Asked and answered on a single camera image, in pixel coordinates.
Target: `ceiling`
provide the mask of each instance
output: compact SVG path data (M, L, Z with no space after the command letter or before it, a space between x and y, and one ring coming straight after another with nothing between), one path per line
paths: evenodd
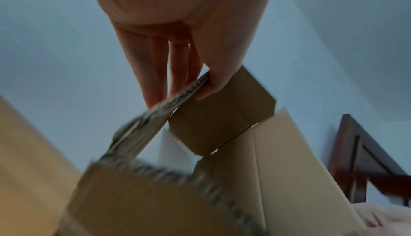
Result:
M382 119L411 120L410 0L293 0Z

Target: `hand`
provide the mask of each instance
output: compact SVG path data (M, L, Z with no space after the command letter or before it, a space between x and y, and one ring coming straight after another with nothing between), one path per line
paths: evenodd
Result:
M358 203L355 210L367 230L347 236L409 236L411 235L411 209L395 205Z
M203 66L210 79L196 94L219 91L237 72L268 0L98 0L110 18L150 108L194 81Z

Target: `box flap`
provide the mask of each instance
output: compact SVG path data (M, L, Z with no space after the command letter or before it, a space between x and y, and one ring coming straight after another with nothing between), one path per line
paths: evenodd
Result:
M56 235L266 235L207 180L110 158L83 175Z
M218 93L180 106L169 125L192 152L206 156L274 112L275 99L241 67Z
M252 130L272 235L330 236L366 228L285 109Z

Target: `cardboard box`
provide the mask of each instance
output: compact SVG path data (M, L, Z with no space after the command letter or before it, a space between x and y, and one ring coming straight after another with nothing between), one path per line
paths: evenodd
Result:
M274 98L245 68L220 92L189 99L206 80L119 130L83 175L57 235L333 236L365 228L287 111L275 113ZM134 160L169 118L171 132L203 156L193 175Z

